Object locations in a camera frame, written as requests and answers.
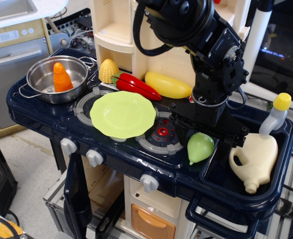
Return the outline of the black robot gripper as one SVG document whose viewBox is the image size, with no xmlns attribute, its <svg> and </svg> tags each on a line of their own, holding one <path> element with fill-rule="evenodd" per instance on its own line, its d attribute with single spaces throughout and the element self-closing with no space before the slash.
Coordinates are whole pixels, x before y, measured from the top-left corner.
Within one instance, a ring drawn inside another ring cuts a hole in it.
<svg viewBox="0 0 293 239">
<path fill-rule="evenodd" d="M 248 127 L 231 115 L 227 106 L 228 97 L 208 105 L 204 102 L 185 100 L 169 106 L 175 120 L 175 131 L 179 143 L 187 147 L 189 139 L 196 133 L 204 133 L 216 139 L 213 156 L 215 161 L 227 161 L 232 147 L 242 147 L 249 133 Z"/>
</svg>

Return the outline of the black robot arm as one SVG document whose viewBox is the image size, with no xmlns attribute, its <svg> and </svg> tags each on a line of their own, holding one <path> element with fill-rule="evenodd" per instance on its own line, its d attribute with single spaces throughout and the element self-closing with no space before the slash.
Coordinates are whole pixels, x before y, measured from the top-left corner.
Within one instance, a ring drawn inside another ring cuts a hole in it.
<svg viewBox="0 0 293 239">
<path fill-rule="evenodd" d="M 229 97 L 241 91 L 244 68 L 241 40 L 211 0 L 141 0 L 133 22 L 136 47 L 157 56 L 175 47 L 190 55 L 195 72 L 192 102 L 170 105 L 179 142 L 190 164 L 209 158 L 215 139 L 229 151 L 243 146 L 249 129 L 230 114 Z"/>
</svg>

